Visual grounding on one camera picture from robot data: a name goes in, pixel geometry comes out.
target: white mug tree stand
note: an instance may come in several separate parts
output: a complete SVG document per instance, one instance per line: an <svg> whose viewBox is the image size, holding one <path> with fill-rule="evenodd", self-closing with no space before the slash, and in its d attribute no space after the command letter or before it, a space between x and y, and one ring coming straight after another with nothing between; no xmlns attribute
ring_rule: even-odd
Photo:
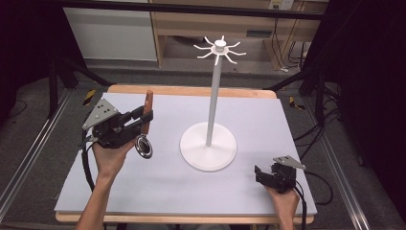
<svg viewBox="0 0 406 230"><path fill-rule="evenodd" d="M228 57L228 53L242 56L246 53L238 54L230 51L230 48L236 47L240 42L233 46L227 46L224 36L221 40L214 42L205 37L207 43L212 47L198 47L199 50L210 50L202 57L216 55L213 70L212 95L210 100L209 122L198 123L189 127L182 135L180 141L180 150L185 160L197 170L202 172L216 172L228 166L236 156L237 142L233 133L225 126L215 124L215 110L217 105L218 87L220 85L221 65L223 56L233 64L237 64Z"/></svg>

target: white pole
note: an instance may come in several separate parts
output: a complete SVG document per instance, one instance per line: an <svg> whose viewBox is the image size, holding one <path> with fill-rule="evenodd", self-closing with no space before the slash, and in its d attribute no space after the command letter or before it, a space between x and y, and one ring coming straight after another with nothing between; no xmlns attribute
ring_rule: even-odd
<svg viewBox="0 0 406 230"><path fill-rule="evenodd" d="M209 122L207 125L207 138L206 138L207 147L210 147L212 145L214 117L215 117L215 109L217 107L217 95L218 95L218 87L220 85L222 62L223 56L218 56L217 64L214 65L213 69L212 96L210 98Z"/></svg>

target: black curtain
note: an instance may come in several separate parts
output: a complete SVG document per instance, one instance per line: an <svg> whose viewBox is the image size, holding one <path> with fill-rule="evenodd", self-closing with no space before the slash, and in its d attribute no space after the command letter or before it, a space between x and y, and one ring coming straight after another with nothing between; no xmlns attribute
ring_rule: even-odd
<svg viewBox="0 0 406 230"><path fill-rule="evenodd" d="M30 0L0 2L0 124L22 85L48 77L51 59L64 85L77 85L62 57L86 67L62 8Z"/></svg>

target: gray carpet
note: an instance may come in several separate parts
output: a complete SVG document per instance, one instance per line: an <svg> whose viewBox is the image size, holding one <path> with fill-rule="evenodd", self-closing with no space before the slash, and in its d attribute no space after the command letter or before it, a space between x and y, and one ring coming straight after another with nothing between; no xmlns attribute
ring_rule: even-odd
<svg viewBox="0 0 406 230"><path fill-rule="evenodd" d="M210 73L102 69L95 70L95 73L111 81L136 84L210 86L212 81ZM222 75L221 86L262 88L273 85L280 80L281 77L278 76L228 73ZM1 189L10 180L16 166L22 160L24 153L39 132L41 124L45 121L48 112L46 88L46 80L39 80L25 86L24 90L19 92L18 99L25 101L28 108L23 113L8 119L1 127L1 155L6 157L5 161L0 162ZM25 183L4 217L3 223L61 224L55 219L56 200L54 196L61 190L78 151L80 124L92 107L92 104L90 106L82 105L89 89L97 89L97 95L92 100L92 104L95 104L101 93L106 91L106 87L80 78L78 88L73 91L63 115L36 159ZM307 111L311 108L300 110L289 106L288 96L291 95L297 95L294 88L278 92L292 136L297 137L313 127ZM329 110L333 109L334 106L334 103L326 105ZM343 125L337 120L333 120L327 125L326 135L335 152L338 153L337 157L349 176L350 184L361 203L371 228L406 229L405 223L398 216L373 172L368 168L358 166L356 152ZM309 136L297 144L309 143L311 138L312 136ZM304 150L305 147L298 147L299 154ZM309 171L326 179L334 191L334 199L329 205L317 206L318 214L314 222L308 225L308 228L353 229L350 215L338 192L320 142L311 148L303 162ZM307 178L317 200L320 202L327 200L329 191L325 183L313 176Z"/></svg>

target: human hand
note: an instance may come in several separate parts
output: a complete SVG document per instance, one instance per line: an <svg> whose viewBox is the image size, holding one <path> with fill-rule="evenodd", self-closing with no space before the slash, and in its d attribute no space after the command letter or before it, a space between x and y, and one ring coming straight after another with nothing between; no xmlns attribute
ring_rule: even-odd
<svg viewBox="0 0 406 230"><path fill-rule="evenodd" d="M299 203L299 196L294 190L289 190L284 194L279 194L276 190L264 186L272 197L275 212L280 219L283 230L294 229L293 218Z"/></svg>
<svg viewBox="0 0 406 230"><path fill-rule="evenodd" d="M135 139L127 142L118 149L104 149L98 143L92 147L98 166L98 180L112 181L123 167L126 154L135 145Z"/></svg>

